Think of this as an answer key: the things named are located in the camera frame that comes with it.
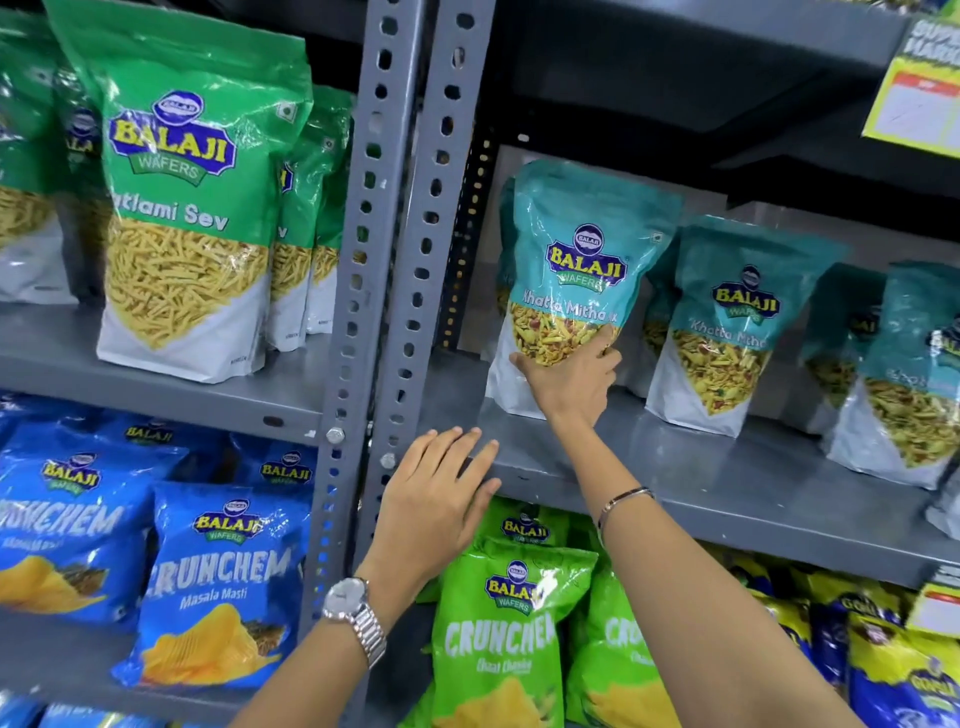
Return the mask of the green noodle snack pouch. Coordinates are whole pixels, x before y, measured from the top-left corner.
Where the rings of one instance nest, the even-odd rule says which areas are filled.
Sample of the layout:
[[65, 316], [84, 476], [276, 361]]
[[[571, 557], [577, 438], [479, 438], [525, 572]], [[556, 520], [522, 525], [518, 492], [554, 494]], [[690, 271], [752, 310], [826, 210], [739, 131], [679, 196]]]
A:
[[338, 285], [347, 188], [350, 176], [351, 130], [324, 140], [328, 150], [318, 178], [318, 207], [305, 309], [306, 334], [330, 334]]
[[265, 361], [281, 167], [306, 40], [124, 0], [43, 0], [101, 117], [112, 200], [102, 361], [215, 384]]
[[55, 70], [54, 96], [66, 147], [86, 288], [89, 297], [102, 298], [114, 207], [102, 164], [101, 116], [76, 71], [66, 61]]
[[314, 86], [314, 104], [279, 175], [280, 209], [271, 247], [269, 348], [290, 353], [306, 344], [306, 298], [319, 201], [319, 177], [329, 147], [346, 127], [352, 138], [354, 95]]
[[78, 302], [61, 59], [44, 15], [0, 6], [0, 303]]

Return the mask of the dark perforated rear upright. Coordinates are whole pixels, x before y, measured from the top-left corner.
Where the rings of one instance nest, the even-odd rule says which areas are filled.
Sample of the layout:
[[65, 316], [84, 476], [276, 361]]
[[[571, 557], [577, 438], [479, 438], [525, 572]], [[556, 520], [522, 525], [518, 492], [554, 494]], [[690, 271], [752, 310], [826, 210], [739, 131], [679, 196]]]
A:
[[490, 124], [477, 124], [467, 154], [441, 289], [434, 347], [457, 348], [500, 144]]

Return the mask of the yellow price tag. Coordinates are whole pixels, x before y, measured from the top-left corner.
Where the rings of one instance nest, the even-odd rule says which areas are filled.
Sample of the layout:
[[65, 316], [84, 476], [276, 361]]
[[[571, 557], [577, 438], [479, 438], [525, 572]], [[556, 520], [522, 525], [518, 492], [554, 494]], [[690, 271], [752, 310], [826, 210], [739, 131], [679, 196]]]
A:
[[960, 161], [960, 0], [946, 10], [909, 19], [863, 138]]

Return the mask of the pile of blue chip bags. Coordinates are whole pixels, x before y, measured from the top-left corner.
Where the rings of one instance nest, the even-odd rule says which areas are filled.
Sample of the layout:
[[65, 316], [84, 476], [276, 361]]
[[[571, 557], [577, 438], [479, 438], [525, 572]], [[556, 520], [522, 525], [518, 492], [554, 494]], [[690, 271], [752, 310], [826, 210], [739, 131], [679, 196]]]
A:
[[0, 613], [69, 628], [121, 688], [250, 693], [293, 651], [316, 452], [0, 391]]

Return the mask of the person's right hand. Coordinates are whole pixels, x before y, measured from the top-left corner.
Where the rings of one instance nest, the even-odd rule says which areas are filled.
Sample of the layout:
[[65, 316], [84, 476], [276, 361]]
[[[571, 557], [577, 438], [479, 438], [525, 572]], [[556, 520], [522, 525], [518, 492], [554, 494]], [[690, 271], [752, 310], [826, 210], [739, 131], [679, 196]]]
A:
[[607, 408], [621, 354], [614, 346], [615, 329], [606, 324], [588, 342], [528, 383], [534, 401], [557, 435], [573, 429], [594, 429]]

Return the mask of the person's left hand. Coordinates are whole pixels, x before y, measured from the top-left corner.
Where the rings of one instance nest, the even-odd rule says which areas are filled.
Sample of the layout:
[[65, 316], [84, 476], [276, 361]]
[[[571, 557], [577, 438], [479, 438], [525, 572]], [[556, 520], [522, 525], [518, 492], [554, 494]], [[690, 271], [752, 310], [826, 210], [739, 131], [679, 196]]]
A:
[[390, 586], [423, 581], [424, 588], [472, 543], [474, 492], [490, 480], [487, 474], [499, 451], [498, 441], [489, 440], [473, 454], [481, 435], [477, 427], [466, 431], [460, 442], [465, 455], [460, 477], [439, 488], [425, 485], [425, 434], [414, 440], [382, 494], [373, 538], [356, 577], [380, 578]]

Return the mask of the light green chip bag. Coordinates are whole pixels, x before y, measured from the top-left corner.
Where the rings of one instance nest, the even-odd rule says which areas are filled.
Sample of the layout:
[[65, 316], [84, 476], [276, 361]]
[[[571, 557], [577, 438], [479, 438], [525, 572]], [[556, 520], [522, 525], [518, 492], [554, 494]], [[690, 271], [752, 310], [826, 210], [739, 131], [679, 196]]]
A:
[[565, 716], [584, 728], [682, 728], [607, 555], [571, 619]]
[[571, 515], [567, 511], [497, 495], [476, 540], [492, 538], [562, 548], [568, 543], [570, 525]]
[[565, 728], [559, 624], [597, 554], [482, 537], [444, 572], [431, 728]]

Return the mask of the row of teal packets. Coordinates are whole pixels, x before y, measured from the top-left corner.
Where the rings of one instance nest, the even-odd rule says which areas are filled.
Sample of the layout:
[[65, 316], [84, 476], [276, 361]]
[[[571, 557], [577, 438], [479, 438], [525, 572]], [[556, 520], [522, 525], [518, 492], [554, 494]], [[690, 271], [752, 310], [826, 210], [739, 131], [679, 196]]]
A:
[[845, 262], [798, 229], [703, 215], [646, 273], [641, 341], [655, 349], [645, 407], [730, 438], [777, 346], [805, 327], [778, 418], [856, 473], [934, 491], [960, 460], [960, 268]]

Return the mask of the grey perforated metal upright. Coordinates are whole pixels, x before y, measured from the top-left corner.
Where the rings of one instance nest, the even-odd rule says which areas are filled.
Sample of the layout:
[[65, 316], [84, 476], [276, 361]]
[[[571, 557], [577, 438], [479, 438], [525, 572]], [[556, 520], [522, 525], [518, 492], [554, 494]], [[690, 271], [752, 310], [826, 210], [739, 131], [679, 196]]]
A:
[[[367, 0], [299, 641], [318, 620], [329, 588], [352, 564], [425, 22], [426, 0]], [[341, 444], [327, 442], [332, 427], [344, 430]]]
[[379, 459], [393, 452], [398, 465], [417, 435], [496, 6], [497, 0], [438, 0], [405, 218], [394, 248], [354, 565], [372, 543], [380, 500], [394, 472]]

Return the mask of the silver wristwatch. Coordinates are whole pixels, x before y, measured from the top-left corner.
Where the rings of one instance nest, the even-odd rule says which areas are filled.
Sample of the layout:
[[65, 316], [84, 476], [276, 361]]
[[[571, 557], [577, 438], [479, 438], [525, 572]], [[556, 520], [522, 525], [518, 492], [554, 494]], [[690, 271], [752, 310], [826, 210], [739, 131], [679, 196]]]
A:
[[369, 670], [385, 655], [387, 633], [370, 603], [367, 580], [354, 576], [335, 583], [323, 600], [321, 618], [331, 624], [350, 627]]

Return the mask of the yellow and blue snack bag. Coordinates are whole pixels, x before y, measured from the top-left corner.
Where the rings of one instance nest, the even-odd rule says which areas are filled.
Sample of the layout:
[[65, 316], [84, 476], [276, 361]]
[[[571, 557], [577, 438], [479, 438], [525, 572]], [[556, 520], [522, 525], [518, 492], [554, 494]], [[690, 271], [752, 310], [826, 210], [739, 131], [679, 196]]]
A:
[[960, 728], [960, 641], [853, 613], [847, 701], [866, 728]]
[[903, 596], [881, 581], [808, 564], [792, 565], [789, 573], [797, 595], [808, 601], [813, 664], [847, 698], [850, 615], [903, 626]]
[[814, 664], [810, 602], [805, 599], [781, 599], [751, 588], [748, 592], [764, 606], [807, 660]]

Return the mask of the person's right forearm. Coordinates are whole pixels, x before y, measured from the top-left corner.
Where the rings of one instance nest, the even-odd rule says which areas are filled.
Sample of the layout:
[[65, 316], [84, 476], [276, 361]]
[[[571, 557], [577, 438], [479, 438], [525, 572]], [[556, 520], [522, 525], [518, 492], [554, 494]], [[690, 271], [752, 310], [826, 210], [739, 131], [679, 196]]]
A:
[[864, 728], [771, 614], [594, 428], [555, 435], [682, 728]]

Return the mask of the grey metal shelf board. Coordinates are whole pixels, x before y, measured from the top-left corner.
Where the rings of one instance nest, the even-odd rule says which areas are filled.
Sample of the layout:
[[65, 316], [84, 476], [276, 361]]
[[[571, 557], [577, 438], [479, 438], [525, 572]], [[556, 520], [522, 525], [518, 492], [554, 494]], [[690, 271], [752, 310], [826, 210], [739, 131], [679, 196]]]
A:
[[165, 722], [226, 725], [254, 692], [246, 688], [126, 687], [113, 676], [134, 635], [112, 626], [0, 610], [0, 690]]
[[[433, 353], [418, 425], [478, 427], [499, 442], [502, 495], [586, 513], [550, 426], [503, 411], [484, 395], [487, 375], [478, 359]], [[960, 569], [960, 541], [924, 517], [928, 491], [841, 467], [772, 420], [749, 418], [731, 439], [666, 423], [614, 389], [597, 432], [694, 538], [909, 588]]]
[[202, 384], [98, 359], [100, 323], [90, 305], [0, 303], [0, 389], [317, 445], [329, 334], [269, 353], [254, 374]]
[[882, 69], [914, 14], [844, 0], [500, 0], [519, 58], [578, 67], [709, 43]]

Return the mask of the teal snack pouch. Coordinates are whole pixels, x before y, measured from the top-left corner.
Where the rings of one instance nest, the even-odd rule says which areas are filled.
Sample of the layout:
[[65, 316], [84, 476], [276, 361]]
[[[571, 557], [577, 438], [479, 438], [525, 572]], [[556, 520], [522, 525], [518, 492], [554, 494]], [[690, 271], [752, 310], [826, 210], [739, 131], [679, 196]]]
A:
[[618, 337], [683, 209], [672, 190], [574, 162], [542, 158], [519, 168], [514, 274], [486, 397], [510, 415], [546, 418], [511, 355], [552, 367], [603, 327]]

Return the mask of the person's left forearm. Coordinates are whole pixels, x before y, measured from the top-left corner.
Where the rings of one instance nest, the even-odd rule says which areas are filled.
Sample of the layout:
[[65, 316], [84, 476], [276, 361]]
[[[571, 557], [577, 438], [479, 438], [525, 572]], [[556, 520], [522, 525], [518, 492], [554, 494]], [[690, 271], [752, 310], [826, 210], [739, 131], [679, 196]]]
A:
[[[391, 630], [425, 582], [399, 586], [380, 578], [363, 579], [388, 645]], [[351, 627], [321, 618], [226, 728], [338, 728], [369, 671]]]

